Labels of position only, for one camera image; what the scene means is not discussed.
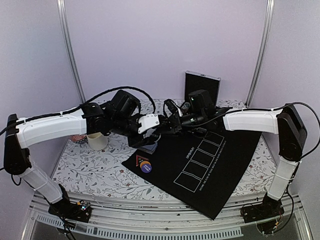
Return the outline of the blue playing card deck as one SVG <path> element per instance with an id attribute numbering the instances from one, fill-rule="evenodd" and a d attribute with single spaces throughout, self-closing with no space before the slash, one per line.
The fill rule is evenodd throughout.
<path id="1" fill-rule="evenodd" d="M 150 144 L 150 145 L 145 145 L 145 146 L 139 147 L 138 149 L 140 151 L 143 151 L 145 153 L 148 153 L 148 154 L 152 155 L 156 151 L 157 147 L 158 147 L 158 143 L 156 142 L 154 144 Z"/>

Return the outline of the purple small blind button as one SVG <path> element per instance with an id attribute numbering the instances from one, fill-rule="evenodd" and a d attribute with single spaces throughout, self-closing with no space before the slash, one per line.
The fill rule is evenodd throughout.
<path id="1" fill-rule="evenodd" d="M 144 164 L 140 166 L 140 169 L 143 173 L 150 173 L 152 171 L 152 166 L 149 164 Z"/>

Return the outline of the orange big blind button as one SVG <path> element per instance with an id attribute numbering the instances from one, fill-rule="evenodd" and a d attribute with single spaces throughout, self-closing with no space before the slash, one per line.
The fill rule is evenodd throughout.
<path id="1" fill-rule="evenodd" d="M 151 163 L 148 161 L 143 161 L 141 162 L 140 166 L 143 166 L 143 165 L 151 165 Z"/>

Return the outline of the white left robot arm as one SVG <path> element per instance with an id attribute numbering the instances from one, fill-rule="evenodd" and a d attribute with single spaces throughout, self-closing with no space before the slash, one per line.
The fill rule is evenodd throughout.
<path id="1" fill-rule="evenodd" d="M 103 104 L 89 101 L 67 111 L 30 118 L 12 114 L 2 131 L 5 134 L 3 168 L 42 194 L 63 217 L 70 217 L 75 204 L 70 202 L 62 186 L 32 163 L 29 147 L 61 137 L 96 133 L 125 136 L 132 148 L 149 145 L 152 141 L 145 138 L 144 133 L 160 125 L 160 116 L 154 112 L 135 113 L 140 110 L 140 100 L 120 89 Z"/>

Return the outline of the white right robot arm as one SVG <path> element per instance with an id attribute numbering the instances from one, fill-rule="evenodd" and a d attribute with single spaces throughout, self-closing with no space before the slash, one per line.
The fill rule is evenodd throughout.
<path id="1" fill-rule="evenodd" d="M 294 103 L 282 107 L 261 109 L 214 106 L 206 90 L 196 90 L 189 94 L 189 100 L 177 106 L 171 99 L 164 101 L 165 126 L 171 134 L 194 131 L 199 128 L 215 129 L 222 127 L 227 131 L 255 131 L 278 135 L 279 164 L 270 188 L 259 205 L 258 213 L 269 218 L 281 205 L 281 198 L 304 157 L 303 149 L 307 138 L 307 129 L 295 108 Z"/>

